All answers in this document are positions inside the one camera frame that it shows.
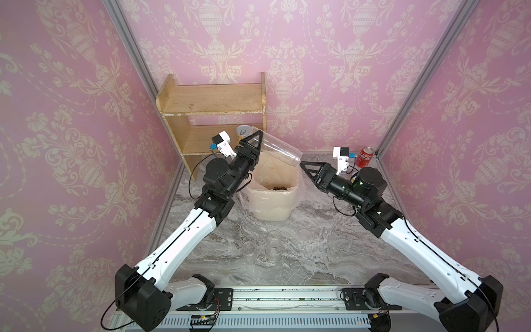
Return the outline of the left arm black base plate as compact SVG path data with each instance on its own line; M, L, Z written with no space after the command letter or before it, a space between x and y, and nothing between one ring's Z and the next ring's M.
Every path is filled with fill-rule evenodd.
M234 289L232 288L215 288L213 299L206 307L198 304L189 304L187 306L177 308L177 311L215 311L217 308L220 311L231 311L234 299Z

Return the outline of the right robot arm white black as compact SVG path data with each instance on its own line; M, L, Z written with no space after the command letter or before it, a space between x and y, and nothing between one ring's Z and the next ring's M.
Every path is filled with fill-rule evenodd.
M352 206L364 229L402 253L437 286L406 284L379 273L365 284L369 308L403 307L441 323L447 331L486 331L498 323L502 283L459 264L421 235L383 199L387 182L379 170L365 167L346 179L329 163L302 161L300 167L319 191Z

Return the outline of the clear lid of jar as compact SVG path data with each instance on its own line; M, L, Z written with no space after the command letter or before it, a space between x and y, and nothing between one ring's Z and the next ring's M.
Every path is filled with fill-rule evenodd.
M297 232L298 238L303 242L308 242L311 240L312 235L311 232L307 229L301 229Z

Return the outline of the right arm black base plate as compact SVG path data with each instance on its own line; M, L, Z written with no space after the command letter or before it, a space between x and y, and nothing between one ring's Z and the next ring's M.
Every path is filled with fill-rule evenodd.
M400 311L401 306L389 305L383 301L378 292L363 287L346 287L340 291L340 299L347 311Z

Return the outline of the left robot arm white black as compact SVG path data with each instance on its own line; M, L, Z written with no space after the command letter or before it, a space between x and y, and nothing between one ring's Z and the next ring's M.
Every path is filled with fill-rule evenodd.
M202 275L170 286L178 267L195 247L229 215L234 195L259 162L264 133L250 134L232 148L222 132L212 141L221 153L209 161L201 195L184 222L153 253L115 275L116 305L144 331L153 331L171 311L215 303L214 284Z

